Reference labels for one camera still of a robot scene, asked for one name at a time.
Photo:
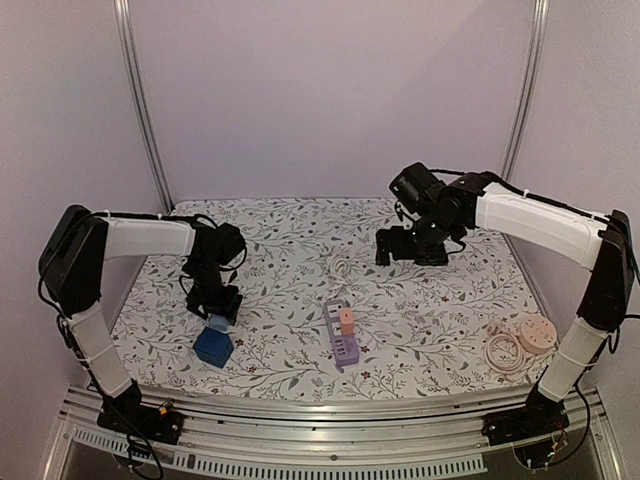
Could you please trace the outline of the light blue plug adapter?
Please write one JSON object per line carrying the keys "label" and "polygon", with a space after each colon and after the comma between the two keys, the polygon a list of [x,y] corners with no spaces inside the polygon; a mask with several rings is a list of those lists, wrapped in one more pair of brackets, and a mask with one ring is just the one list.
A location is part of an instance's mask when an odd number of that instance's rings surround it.
{"label": "light blue plug adapter", "polygon": [[231,329],[231,324],[226,317],[211,315],[207,320],[207,327],[216,332],[228,334]]}

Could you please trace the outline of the pink plug adapter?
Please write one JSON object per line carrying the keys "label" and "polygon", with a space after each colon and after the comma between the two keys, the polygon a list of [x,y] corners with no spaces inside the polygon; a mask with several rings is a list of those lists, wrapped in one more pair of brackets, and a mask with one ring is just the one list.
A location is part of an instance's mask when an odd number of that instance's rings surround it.
{"label": "pink plug adapter", "polygon": [[339,310],[339,325],[343,336],[352,336],[354,334],[355,317],[350,308],[341,308]]}

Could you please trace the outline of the purple power strip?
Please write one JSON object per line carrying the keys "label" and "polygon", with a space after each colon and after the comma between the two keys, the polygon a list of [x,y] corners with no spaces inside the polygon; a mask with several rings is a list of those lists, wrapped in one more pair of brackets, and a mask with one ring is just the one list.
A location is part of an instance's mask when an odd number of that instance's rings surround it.
{"label": "purple power strip", "polygon": [[341,334],[339,325],[339,310],[341,308],[351,309],[345,300],[332,299],[324,303],[323,312],[335,364],[337,367],[348,367],[359,363],[360,347],[355,337],[355,324],[352,336]]}

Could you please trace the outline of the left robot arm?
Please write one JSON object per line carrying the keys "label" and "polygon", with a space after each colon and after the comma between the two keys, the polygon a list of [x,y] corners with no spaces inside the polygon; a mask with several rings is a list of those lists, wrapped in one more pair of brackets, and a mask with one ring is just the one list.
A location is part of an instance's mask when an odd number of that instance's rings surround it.
{"label": "left robot arm", "polygon": [[81,205],[65,210],[38,261],[38,294],[56,310],[68,348],[89,372],[105,412],[126,433],[141,433],[149,415],[106,326],[104,264],[120,257],[181,257],[182,276],[191,283],[187,310],[202,319],[233,320],[242,296],[222,275],[233,272],[233,261],[245,260],[246,253],[238,227],[202,214],[92,212]]}

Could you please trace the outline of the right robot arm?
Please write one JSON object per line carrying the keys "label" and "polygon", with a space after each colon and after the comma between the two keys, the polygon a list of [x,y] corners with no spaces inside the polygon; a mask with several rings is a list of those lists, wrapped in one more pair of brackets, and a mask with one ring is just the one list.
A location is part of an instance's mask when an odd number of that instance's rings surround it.
{"label": "right robot arm", "polygon": [[621,211],[590,213],[528,193],[492,172],[464,173],[451,183],[421,163],[405,168],[390,184],[399,216],[414,215],[408,228],[376,233],[375,262],[409,260],[444,266],[446,240],[462,244],[470,229],[485,229],[541,246],[591,274],[565,338],[517,415],[517,427],[537,436],[552,424],[556,408],[602,351],[607,336],[628,319],[638,277],[628,217]]}

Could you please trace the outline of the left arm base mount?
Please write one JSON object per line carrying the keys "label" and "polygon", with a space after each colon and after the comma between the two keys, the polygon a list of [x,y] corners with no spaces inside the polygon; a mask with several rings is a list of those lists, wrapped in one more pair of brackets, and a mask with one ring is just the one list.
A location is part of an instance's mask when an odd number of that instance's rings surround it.
{"label": "left arm base mount", "polygon": [[137,397],[118,397],[103,400],[97,425],[153,442],[177,445],[184,420],[184,415],[172,407],[145,406]]}

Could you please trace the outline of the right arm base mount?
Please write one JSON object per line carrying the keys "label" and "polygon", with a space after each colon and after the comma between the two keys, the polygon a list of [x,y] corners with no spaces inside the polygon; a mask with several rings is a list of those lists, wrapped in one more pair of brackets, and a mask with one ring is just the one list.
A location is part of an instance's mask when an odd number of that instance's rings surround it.
{"label": "right arm base mount", "polygon": [[518,442],[569,426],[563,401],[555,402],[532,390],[523,406],[486,414],[481,434],[491,446]]}

